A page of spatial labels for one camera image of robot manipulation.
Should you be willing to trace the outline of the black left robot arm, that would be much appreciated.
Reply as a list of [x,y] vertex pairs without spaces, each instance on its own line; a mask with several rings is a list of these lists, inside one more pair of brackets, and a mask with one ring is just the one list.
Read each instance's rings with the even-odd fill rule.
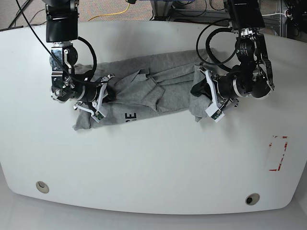
[[[213,120],[218,121],[224,111],[237,106],[240,97],[252,96],[256,99],[266,98],[274,90],[272,64],[268,58],[264,35],[259,32],[264,28],[258,1],[226,0],[224,7],[229,14],[229,27],[212,31],[205,44],[211,66],[218,66],[227,72],[220,76],[205,67],[199,67],[204,76],[191,89],[193,96],[207,96],[211,102],[205,110]],[[237,34],[235,50],[239,64],[228,68],[224,61],[219,61],[211,51],[210,42],[218,33]]]

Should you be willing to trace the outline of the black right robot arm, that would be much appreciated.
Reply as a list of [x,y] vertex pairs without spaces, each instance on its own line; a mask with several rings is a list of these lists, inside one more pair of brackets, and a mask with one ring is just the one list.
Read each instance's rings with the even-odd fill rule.
[[[46,0],[44,3],[47,18],[46,41],[53,44],[50,51],[51,97],[60,103],[75,100],[75,110],[88,112],[96,122],[100,122],[107,116],[103,103],[115,99],[114,90],[108,86],[114,75],[92,80],[97,68],[97,57],[90,43],[78,36],[79,1]],[[78,53],[73,47],[73,40],[87,45],[93,57],[92,68],[82,74],[75,73]]]

